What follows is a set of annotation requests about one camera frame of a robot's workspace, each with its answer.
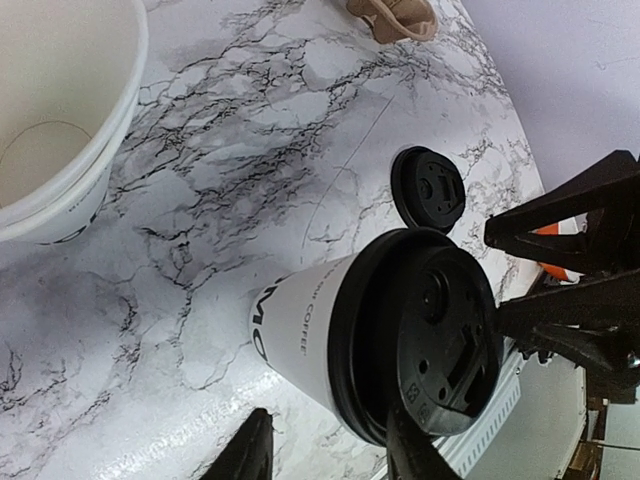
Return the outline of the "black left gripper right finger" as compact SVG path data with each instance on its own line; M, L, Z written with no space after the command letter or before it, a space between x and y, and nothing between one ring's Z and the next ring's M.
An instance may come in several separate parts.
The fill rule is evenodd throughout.
M390 479L455 479L455 472L430 438L401 407L387 420L386 451Z

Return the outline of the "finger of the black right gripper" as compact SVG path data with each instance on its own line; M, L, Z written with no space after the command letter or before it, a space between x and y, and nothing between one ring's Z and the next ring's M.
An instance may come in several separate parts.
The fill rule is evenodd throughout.
M495 328L614 385L639 383L639 279L606 277L509 300Z
M556 189L485 223L485 244L581 274L639 267L639 161L615 150Z

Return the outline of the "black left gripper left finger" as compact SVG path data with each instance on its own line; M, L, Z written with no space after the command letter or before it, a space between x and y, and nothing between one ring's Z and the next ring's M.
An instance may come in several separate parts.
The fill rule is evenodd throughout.
M201 480L269 480L273 478L273 417L254 409L200 477Z

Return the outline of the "black plastic cup lid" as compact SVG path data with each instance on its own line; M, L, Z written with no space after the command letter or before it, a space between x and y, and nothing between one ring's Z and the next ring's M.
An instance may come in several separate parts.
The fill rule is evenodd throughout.
M329 324L337 414L362 440L387 443L399 407L430 437L458 435L497 385L503 338L477 260L429 228L388 231L356 254Z

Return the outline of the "white paper coffee cup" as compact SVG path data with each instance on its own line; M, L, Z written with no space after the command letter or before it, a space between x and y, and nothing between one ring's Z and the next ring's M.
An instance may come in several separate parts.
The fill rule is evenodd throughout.
M328 337L338 291L353 255L277 280L257 295L249 334L259 357L304 394L334 408Z

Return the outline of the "white orange paper cup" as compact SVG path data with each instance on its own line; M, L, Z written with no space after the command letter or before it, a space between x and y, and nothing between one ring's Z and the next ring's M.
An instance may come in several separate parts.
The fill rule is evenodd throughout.
M582 233L581 225L574 217L559 220L556 223L537 228L534 233L538 236L551 236L552 239L542 242L545 252L538 260L538 264L552 281L561 285L577 284L583 273L570 267L567 262L572 253L567 252L564 240L556 240L556 237L571 236Z

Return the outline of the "black cup lid stack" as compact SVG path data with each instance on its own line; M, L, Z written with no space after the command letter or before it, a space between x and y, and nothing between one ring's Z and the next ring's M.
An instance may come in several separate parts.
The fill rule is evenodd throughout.
M426 147L399 152L390 179L394 204L409 228L426 227L447 235L465 210L460 171L447 157Z

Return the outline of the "brown cardboard cup carrier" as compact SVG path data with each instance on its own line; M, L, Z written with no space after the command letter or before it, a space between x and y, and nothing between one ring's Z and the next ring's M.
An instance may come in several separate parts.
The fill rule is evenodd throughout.
M423 0L349 0L347 11L362 19L380 44L432 40L438 30L434 8Z

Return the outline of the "stacked white paper cups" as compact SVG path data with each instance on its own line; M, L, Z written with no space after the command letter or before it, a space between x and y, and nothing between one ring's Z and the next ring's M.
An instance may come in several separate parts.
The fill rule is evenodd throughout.
M148 47L141 1L2 2L2 241L65 243L95 220Z

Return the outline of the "aluminium front rail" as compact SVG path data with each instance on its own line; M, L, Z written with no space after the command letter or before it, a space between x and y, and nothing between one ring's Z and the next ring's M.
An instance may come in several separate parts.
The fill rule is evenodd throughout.
M521 397L519 377L526 361L513 340L505 340L504 347L498 383L479 419L462 434L434 441L438 452L462 479L469 475L489 449Z

